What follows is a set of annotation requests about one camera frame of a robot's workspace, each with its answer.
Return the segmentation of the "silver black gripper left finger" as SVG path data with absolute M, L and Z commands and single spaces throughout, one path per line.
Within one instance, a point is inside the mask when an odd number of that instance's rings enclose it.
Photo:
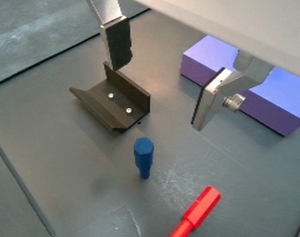
M 112 70 L 128 64 L 131 53 L 129 23 L 117 0 L 85 0 L 99 23 Z

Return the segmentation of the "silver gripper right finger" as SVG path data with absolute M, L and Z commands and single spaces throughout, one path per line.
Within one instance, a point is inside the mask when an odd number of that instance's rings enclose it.
M 239 50 L 232 63 L 234 70 L 220 68 L 208 84 L 200 89 L 191 116 L 191 126 L 200 131 L 212 116 L 226 107 L 236 111 L 244 97 L 240 92 L 262 84 L 274 66 Z

